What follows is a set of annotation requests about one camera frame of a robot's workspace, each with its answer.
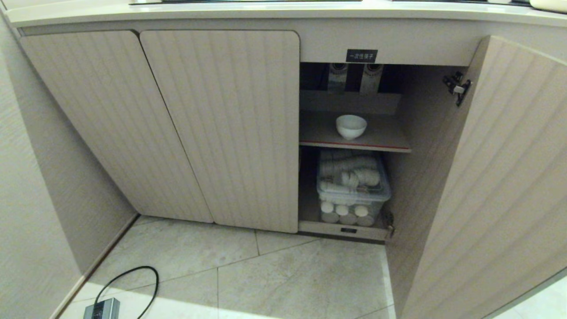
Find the black label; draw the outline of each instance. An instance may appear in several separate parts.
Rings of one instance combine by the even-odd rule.
[[[375,63],[378,50],[348,49],[346,61],[353,63]]]

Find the white countertop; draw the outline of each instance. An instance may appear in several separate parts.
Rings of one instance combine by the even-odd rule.
[[[567,27],[567,14],[484,3],[233,2],[129,6],[130,0],[73,0],[9,10],[15,27],[145,19],[411,18],[483,20]]]

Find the clear plastic container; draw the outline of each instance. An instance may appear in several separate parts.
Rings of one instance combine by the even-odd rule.
[[[321,220],[336,223],[335,215],[339,215],[338,222],[345,225],[372,226],[383,204],[391,197],[380,157],[361,150],[322,150],[317,191]]]

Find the rolled white towel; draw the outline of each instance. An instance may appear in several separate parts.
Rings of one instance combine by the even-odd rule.
[[[322,161],[328,161],[328,160],[332,160],[333,159],[333,151],[330,149],[324,149],[321,151],[321,160]]]
[[[321,220],[324,221],[325,223],[334,224],[338,222],[339,218],[340,218],[339,215],[335,212],[321,214]]]
[[[321,161],[319,166],[322,177],[334,176],[342,171],[353,169],[378,169],[378,161],[372,156],[355,156],[342,160]]]
[[[343,225],[354,225],[357,222],[357,217],[354,214],[347,214],[339,217],[338,220]]]
[[[353,151],[350,149],[334,149],[332,150],[333,159],[340,160],[344,158],[349,158],[353,156]]]
[[[339,216],[345,216],[349,214],[349,207],[346,205],[337,205],[335,211]]]
[[[361,185],[376,186],[380,183],[380,172],[373,169],[355,169],[352,172],[356,175]]]
[[[343,186],[343,185],[337,185],[331,182],[321,182],[320,183],[320,187],[321,190],[325,191],[325,192],[342,192],[342,193],[347,193],[347,194],[353,194],[356,193],[356,190],[349,188],[347,186]]]
[[[331,213],[335,210],[335,205],[330,202],[321,202],[321,211],[324,213]]]
[[[341,172],[341,184],[349,188],[357,188],[360,184],[358,176],[350,171]]]
[[[364,217],[368,215],[368,207],[365,205],[356,205],[354,207],[354,214],[358,217]]]

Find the floor tile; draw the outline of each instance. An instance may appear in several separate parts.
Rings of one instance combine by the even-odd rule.
[[[141,215],[140,217],[138,217],[138,219],[136,220],[136,222],[134,223],[134,225],[132,227],[147,224],[147,223],[153,223],[154,221],[158,221],[158,220],[163,220],[163,218]]]
[[[385,308],[383,249],[324,239],[220,267],[219,317],[354,319]]]
[[[396,311],[394,310],[393,305],[391,305],[387,308],[380,309],[357,319],[396,319]]]
[[[122,291],[110,297],[120,302],[120,318],[137,318],[144,310],[154,292],[154,286]],[[94,299],[71,303],[60,319],[82,318],[85,307]],[[217,319],[217,270],[172,279],[160,283],[158,297],[144,318]]]
[[[89,282],[104,285],[143,265],[155,267],[165,281],[257,255],[253,230],[164,219],[132,227]],[[151,272],[133,272],[113,286],[129,290],[153,280]]]
[[[512,310],[523,319],[567,318],[567,277],[531,296]]]
[[[258,249],[261,255],[318,240],[317,237],[265,232],[263,230],[256,231],[256,239],[258,240]]]

